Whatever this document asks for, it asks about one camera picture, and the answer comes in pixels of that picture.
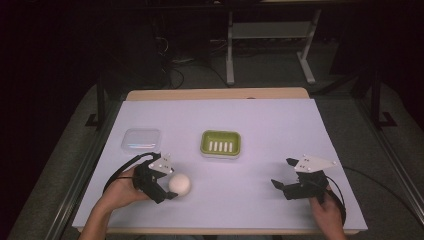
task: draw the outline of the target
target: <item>green soap dish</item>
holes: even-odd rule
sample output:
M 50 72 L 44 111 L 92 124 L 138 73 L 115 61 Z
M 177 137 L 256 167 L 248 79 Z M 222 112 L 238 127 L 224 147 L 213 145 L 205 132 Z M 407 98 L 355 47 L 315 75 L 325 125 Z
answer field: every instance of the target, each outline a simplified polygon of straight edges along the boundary
M 240 145 L 240 134 L 236 132 L 208 130 L 202 135 L 200 151 L 205 157 L 236 159 Z

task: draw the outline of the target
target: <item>table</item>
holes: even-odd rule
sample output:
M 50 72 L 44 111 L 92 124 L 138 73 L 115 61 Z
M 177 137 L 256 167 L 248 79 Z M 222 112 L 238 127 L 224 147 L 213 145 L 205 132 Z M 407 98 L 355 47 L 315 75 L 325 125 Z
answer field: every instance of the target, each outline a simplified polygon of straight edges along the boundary
M 307 96 L 301 88 L 131 92 L 121 107 L 72 225 L 82 230 L 107 179 L 133 157 L 120 148 L 126 130 L 143 127 L 161 131 L 162 153 L 171 154 L 175 172 L 188 175 L 193 186 L 181 198 L 161 204 L 137 202 L 114 211 L 108 232 L 317 233 L 308 200 L 288 201 L 270 181 L 273 178 L 288 184 L 295 182 L 293 167 L 285 163 L 288 157 L 306 153 L 339 162 L 316 104 Z M 238 132 L 242 138 L 239 158 L 203 157 L 200 139 L 203 131 L 209 129 Z M 348 212 L 346 233 L 366 230 L 341 166 L 325 173 L 343 191 Z M 159 181 L 164 189 L 169 177 Z

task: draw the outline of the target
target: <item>clear plastic container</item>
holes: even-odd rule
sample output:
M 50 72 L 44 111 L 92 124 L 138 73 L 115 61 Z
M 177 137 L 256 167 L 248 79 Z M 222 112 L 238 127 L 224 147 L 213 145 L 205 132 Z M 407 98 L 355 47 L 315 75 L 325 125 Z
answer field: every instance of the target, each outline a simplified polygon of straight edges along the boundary
M 121 148 L 128 154 L 159 152 L 160 140 L 158 129 L 130 128 L 125 132 Z

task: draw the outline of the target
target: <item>hand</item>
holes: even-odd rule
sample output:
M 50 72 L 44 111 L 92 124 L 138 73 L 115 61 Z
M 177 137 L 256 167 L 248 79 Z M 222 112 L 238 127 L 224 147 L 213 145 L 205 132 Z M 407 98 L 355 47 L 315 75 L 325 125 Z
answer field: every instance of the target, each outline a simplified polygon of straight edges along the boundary
M 118 179 L 109 185 L 96 203 L 96 207 L 100 207 L 106 212 L 112 212 L 132 202 L 149 199 L 145 193 L 138 191 L 133 186 L 131 177 L 133 176 L 135 167 L 121 173 Z
M 319 204 L 316 197 L 309 198 L 315 222 L 328 240 L 347 239 L 343 231 L 342 216 L 337 203 L 326 192 L 324 203 Z

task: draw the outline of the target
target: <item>white ball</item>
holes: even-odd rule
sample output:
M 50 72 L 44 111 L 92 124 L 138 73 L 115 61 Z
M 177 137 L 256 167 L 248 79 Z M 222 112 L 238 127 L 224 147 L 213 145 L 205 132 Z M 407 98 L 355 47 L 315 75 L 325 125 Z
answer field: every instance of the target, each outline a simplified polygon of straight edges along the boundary
M 184 174 L 175 174 L 169 180 L 169 190 L 171 192 L 178 193 L 178 196 L 185 196 L 188 192 L 190 192 L 190 188 L 190 179 Z

